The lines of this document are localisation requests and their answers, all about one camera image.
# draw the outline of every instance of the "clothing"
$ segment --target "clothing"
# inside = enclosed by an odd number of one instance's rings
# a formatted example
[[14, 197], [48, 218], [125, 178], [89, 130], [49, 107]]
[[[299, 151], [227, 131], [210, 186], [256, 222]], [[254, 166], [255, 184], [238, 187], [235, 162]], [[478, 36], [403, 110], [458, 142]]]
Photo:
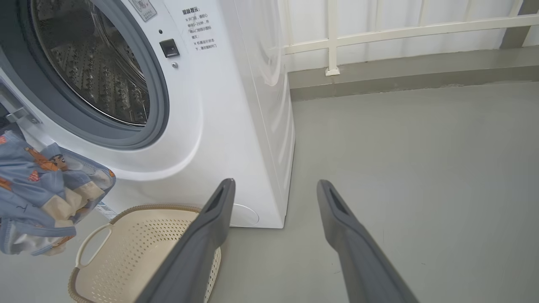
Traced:
[[110, 191], [108, 168], [52, 144], [37, 152], [12, 131], [0, 136], [0, 251], [56, 254]]

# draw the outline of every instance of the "metal railing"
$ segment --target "metal railing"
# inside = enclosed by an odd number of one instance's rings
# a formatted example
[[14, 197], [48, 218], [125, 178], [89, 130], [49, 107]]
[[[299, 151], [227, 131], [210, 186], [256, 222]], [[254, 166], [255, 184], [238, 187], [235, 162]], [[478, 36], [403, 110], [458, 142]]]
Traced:
[[292, 38], [292, 22], [291, 14], [289, 11], [289, 1], [293, 0], [284, 0], [283, 2], [283, 14], [285, 15], [285, 30], [288, 37], [288, 45], [285, 46], [285, 54], [328, 49], [329, 67], [326, 70], [327, 76], [340, 74], [340, 71], [337, 67], [337, 47], [339, 46], [369, 43], [383, 40], [438, 35], [444, 33], [539, 25], [539, 13], [533, 15], [518, 16], [523, 0], [514, 0], [511, 11], [507, 17], [489, 18], [473, 21], [470, 20], [470, 12], [473, 10], [475, 0], [468, 0], [463, 21], [425, 25], [425, 16], [427, 7], [429, 5], [429, 0], [422, 0], [419, 12], [418, 26], [381, 30], [380, 28], [382, 19], [382, 3], [384, 0], [377, 0], [374, 31], [338, 37], [337, 0], [327, 0], [328, 38], [323, 40], [315, 40], [294, 44]]

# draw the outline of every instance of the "laundry basket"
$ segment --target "laundry basket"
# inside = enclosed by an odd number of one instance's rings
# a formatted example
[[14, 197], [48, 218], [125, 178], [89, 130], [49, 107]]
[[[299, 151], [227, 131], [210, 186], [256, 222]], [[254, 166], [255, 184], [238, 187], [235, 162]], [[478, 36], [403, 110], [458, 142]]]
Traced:
[[[200, 209], [179, 205], [130, 208], [93, 231], [82, 243], [68, 291], [77, 302], [134, 302], [170, 253]], [[88, 242], [108, 229], [105, 241], [90, 259], [81, 263]], [[204, 302], [208, 301], [221, 262], [213, 255]]]

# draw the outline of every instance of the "concrete floor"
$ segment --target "concrete floor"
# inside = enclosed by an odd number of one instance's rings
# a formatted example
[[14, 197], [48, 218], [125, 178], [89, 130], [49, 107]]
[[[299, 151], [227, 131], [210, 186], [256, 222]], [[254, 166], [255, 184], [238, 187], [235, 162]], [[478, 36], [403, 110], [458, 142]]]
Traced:
[[[333, 182], [421, 302], [539, 297], [539, 84], [293, 103], [285, 228], [230, 230], [211, 302], [348, 302], [316, 183]], [[74, 256], [0, 256], [1, 302], [69, 302]]]

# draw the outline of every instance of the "white washing machine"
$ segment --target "white washing machine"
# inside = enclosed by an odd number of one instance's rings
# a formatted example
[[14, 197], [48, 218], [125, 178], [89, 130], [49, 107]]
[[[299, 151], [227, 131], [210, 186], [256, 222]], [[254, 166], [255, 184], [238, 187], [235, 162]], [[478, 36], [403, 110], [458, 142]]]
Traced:
[[202, 206], [282, 228], [295, 131], [277, 0], [6, 0], [2, 104], [27, 141], [108, 166], [103, 200]]

